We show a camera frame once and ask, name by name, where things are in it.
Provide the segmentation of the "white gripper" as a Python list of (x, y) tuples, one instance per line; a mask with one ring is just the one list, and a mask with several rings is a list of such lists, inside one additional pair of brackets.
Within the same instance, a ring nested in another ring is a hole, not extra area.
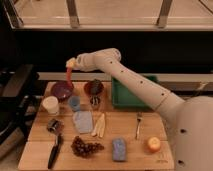
[(84, 53), (80, 54), (77, 56), (77, 58), (70, 58), (69, 60), (66, 61), (66, 66), (67, 68), (77, 71), (93, 71), (94, 70), (94, 61), (93, 61), (93, 56)]

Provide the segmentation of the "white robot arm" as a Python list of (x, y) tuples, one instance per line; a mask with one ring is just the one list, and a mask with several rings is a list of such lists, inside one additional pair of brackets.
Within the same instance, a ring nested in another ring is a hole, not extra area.
[(121, 53), (108, 48), (82, 53), (66, 67), (84, 72), (101, 70), (119, 80), (176, 127), (175, 171), (213, 171), (213, 97), (184, 100), (120, 63)]

